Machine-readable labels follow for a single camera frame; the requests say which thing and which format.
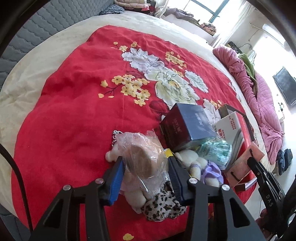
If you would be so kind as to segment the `green tissue packet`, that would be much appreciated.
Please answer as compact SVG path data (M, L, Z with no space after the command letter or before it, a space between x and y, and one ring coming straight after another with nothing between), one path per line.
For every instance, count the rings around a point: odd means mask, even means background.
M225 170L232 154L232 146L220 137L207 138L198 148L197 154L214 162L220 170Z

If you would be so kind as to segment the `grey quilted headboard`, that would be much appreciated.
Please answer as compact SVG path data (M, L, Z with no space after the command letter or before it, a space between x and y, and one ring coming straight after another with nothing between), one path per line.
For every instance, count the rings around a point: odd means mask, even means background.
M113 1L1 1L1 84L33 48Z

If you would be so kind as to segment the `leopard print soft toy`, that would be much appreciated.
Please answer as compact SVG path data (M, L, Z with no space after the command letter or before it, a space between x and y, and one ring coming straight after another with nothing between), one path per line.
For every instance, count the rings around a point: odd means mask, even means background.
M159 193L141 208L142 213L149 221L161 222L167 218L175 219L183 215L187 208L176 199L170 181L167 181Z

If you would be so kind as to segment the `stack of folded clothes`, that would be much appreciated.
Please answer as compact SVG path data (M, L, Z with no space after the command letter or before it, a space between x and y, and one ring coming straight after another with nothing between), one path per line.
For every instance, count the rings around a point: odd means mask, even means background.
M150 0L114 0L114 3L128 11L155 15L162 7L162 1Z

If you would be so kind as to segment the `green blanket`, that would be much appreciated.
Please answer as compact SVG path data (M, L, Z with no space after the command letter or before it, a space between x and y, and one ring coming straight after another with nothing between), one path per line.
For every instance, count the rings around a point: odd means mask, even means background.
M239 54L238 57L244 62L244 66L246 69L246 73L248 77L251 79L253 83L253 92L254 95L257 96L257 81L255 78L255 69L253 64L249 61L247 55L245 53Z

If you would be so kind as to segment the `red floral blanket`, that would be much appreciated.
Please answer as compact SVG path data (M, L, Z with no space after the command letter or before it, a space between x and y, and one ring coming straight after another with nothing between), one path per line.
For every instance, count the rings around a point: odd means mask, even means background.
M247 113L234 83L211 47L178 31L94 30L46 78L16 138L33 227L64 185L85 186L111 167L105 154L113 130L160 133L161 118L177 102Z

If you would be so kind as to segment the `dark patterned cloth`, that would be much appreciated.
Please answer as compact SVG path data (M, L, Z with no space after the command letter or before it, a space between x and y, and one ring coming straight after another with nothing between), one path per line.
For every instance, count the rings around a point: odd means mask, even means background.
M125 12L125 9L117 4L108 6L106 9L102 10L99 15L108 15L108 14L122 14Z

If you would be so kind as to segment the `clothes pile on windowsill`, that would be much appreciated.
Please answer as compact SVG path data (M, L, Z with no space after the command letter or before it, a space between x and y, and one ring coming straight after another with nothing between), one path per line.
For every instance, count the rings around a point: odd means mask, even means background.
M201 29L205 30L210 35L215 35L216 33L216 27L211 23L199 23L200 20L196 20L194 18L193 14L187 13L186 11L183 11L181 9L177 8L167 8L164 16L174 15L177 19L188 21L189 23L192 23L196 25L197 27L200 27Z

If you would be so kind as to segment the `cream bed sheet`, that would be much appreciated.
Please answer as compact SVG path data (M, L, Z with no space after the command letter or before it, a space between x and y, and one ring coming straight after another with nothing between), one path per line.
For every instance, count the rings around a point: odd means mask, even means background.
M56 33L42 44L32 49L32 51L20 60L8 75L1 90L1 143L13 158L15 154L16 138L20 127L27 114L34 108L46 78L57 70L65 60L67 54L74 50L79 44L88 40L94 30L105 27L108 24L114 24L117 27L136 28L160 26L178 31L188 36L191 40L198 40L201 41L202 44L208 45L205 40L199 36L168 21L130 11L119 15L93 16ZM245 99L235 78L232 75L231 77L235 81L234 85L239 88L239 94ZM210 113L209 104L201 107L206 110L207 116L212 121L219 120L219 111L214 114ZM266 149L259 126L249 106L248 112L244 114L247 115L254 128L260 150L265 152ZM162 146L166 148L167 144L162 132L153 132L158 137Z

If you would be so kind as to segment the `dark tray box with pink book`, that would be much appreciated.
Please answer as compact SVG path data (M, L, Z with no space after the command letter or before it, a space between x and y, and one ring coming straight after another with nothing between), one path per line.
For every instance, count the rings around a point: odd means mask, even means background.
M224 170L225 177L230 187L237 191L245 191L256 182L256 176L247 164L248 158L253 157L257 162L259 162L265 154L259 148L254 129L246 114L228 104L221 106L218 111L221 118L224 118L230 113L236 111L244 117L247 124L252 142L246 151L234 162L234 164L228 170Z

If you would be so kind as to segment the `pink quilted comforter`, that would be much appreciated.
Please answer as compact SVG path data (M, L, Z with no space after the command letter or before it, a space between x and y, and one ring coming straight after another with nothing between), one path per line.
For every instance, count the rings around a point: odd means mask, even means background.
M257 96L254 95L253 83L246 73L244 62L233 49L219 46L213 49L213 54L228 69L239 85L259 126L268 160L274 165L282 146L284 132L274 108L271 90L263 77L255 71Z

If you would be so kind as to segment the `dark blue square box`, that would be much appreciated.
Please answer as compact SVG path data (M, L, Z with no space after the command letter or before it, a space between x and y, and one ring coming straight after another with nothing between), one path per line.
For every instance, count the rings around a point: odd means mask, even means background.
M160 123L166 145L173 152L195 149L218 136L200 105L176 103Z

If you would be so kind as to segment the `red white tissue box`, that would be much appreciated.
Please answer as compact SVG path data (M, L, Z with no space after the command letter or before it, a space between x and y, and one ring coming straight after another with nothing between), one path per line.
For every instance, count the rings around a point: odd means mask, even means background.
M252 140L244 117L238 112L232 112L214 124L214 130L231 145L231 156L223 170L228 170L234 162L246 151Z

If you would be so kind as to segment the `plush bear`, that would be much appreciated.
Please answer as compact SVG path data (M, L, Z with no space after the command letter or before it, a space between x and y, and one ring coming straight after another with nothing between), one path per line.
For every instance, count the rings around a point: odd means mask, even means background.
M145 134L113 131L112 149L105 159L115 162L119 157L125 167L120 194L140 214L169 180L165 151L153 131Z

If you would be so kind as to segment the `dark clothes on chair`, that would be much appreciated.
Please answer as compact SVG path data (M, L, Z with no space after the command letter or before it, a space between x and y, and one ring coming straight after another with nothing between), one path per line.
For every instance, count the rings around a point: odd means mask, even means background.
M291 149L279 150L276 156L278 174L281 176L291 165L293 159Z

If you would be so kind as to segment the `white bear purple dress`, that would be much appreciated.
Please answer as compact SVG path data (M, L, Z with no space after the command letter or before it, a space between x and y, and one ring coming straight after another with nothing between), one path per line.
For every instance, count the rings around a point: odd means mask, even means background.
M199 157L193 150L182 150L175 153L175 156L192 178L213 187L220 187L224 183L219 167L214 162Z

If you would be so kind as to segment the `wall mounted black television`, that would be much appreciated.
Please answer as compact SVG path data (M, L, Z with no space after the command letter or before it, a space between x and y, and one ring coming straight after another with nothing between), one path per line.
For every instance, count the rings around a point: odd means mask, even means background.
M283 67L273 76L274 82L283 96L286 104L291 107L295 105L296 82L295 78Z

